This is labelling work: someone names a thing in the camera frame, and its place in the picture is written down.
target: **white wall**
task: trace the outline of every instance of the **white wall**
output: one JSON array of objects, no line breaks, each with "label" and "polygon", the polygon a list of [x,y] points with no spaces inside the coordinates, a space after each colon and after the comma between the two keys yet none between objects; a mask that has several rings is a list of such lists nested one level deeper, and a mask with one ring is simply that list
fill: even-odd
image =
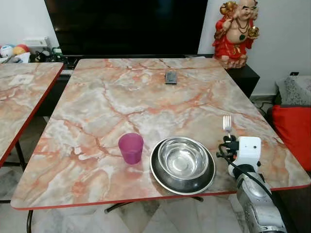
[{"label": "white wall", "polygon": [[[208,0],[199,53],[214,53],[215,24],[227,0]],[[311,74],[311,1],[258,0],[255,25],[260,37],[248,52],[248,65],[260,75],[253,94],[274,94],[275,80],[290,71]]]},{"label": "white wall", "polygon": [[58,41],[44,0],[1,0],[0,45],[20,44],[26,37],[48,36]]}]

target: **red table edge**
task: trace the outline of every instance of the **red table edge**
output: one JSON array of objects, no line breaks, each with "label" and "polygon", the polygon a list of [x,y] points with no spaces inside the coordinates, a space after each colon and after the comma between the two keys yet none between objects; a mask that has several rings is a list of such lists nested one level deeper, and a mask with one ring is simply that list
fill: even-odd
[{"label": "red table edge", "polygon": [[18,131],[18,133],[16,134],[16,136],[14,137],[14,139],[12,140],[10,146],[8,147],[8,149],[5,151],[5,153],[3,154],[2,158],[0,159],[0,168],[2,167],[4,161],[6,160],[6,158],[8,157],[8,155],[10,154],[12,148],[14,147],[15,143],[18,141],[20,135],[23,133],[23,131],[25,130],[25,128],[28,126],[28,124],[30,123],[30,121],[33,119],[36,111],[38,110],[38,108],[40,107],[41,103],[43,102],[43,100],[45,99],[45,97],[48,95],[48,93],[50,92],[50,90],[52,89],[52,87],[54,86],[57,78],[59,77],[60,73],[62,72],[64,68],[64,63],[62,65],[62,67],[59,69],[58,73],[56,74],[56,76],[54,77],[54,79],[52,80],[51,84],[48,86],[48,88],[46,89],[46,91],[43,93],[41,99],[38,101],[37,105],[34,107],[33,111],[29,114],[28,118],[26,119],[25,123],[23,124],[23,126],[20,128],[20,130]]},{"label": "red table edge", "polygon": [[[306,188],[311,183],[306,185],[300,186],[293,186],[293,187],[283,187],[283,188],[272,188],[272,191],[280,191],[280,190],[289,190],[289,189],[300,189]],[[194,195],[174,195],[174,196],[167,196],[167,197],[154,197],[154,198],[138,198],[138,199],[128,199],[128,200],[110,200],[110,201],[99,201],[99,202],[92,202],[92,203],[81,203],[81,204],[69,204],[69,205],[52,205],[52,206],[42,206],[42,207],[25,207],[25,208],[18,208],[11,205],[13,209],[16,210],[44,210],[44,209],[58,209],[58,208],[69,208],[69,207],[78,207],[78,206],[90,206],[90,205],[104,205],[104,204],[116,204],[116,203],[123,203],[123,202],[134,202],[134,201],[148,201],[148,200],[162,200],[162,199],[174,199],[174,198],[190,198],[190,197],[204,197],[204,196],[217,196],[217,195],[227,195],[227,194],[234,194],[237,191],[227,191],[227,192],[217,192],[217,193],[199,193]]]}]

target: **statue head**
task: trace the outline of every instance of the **statue head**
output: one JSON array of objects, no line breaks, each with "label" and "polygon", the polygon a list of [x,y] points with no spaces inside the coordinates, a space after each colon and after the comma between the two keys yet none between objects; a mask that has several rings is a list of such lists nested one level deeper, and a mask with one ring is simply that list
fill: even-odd
[{"label": "statue head", "polygon": [[234,18],[239,18],[241,21],[256,19],[257,12],[256,0],[240,0]]}]

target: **ball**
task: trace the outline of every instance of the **ball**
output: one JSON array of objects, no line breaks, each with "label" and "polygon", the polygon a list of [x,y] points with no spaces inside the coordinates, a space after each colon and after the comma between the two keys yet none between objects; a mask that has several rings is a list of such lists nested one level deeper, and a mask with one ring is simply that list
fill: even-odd
[{"label": "ball", "polygon": [[1,57],[11,57],[13,56],[13,47],[10,45],[3,45],[0,49]]},{"label": "ball", "polygon": [[20,54],[25,53],[25,52],[29,52],[29,49],[26,45],[22,45],[22,44],[16,45],[13,49],[13,53],[15,55],[20,55]]}]

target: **red robe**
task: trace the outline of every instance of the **red robe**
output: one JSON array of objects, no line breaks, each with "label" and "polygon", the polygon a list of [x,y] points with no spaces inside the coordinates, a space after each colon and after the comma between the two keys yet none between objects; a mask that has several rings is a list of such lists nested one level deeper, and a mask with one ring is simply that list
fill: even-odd
[{"label": "red robe", "polygon": [[[223,17],[216,23],[216,30],[220,31],[223,28],[223,23],[227,18]],[[249,20],[249,26],[252,27],[253,20]],[[228,41],[226,34],[224,34],[220,39],[215,39],[213,46],[215,47],[215,57],[221,58],[221,56],[229,56],[231,59],[239,59],[241,55],[246,54],[245,48],[251,49],[253,39],[247,38],[245,41],[239,44],[232,44]]]}]

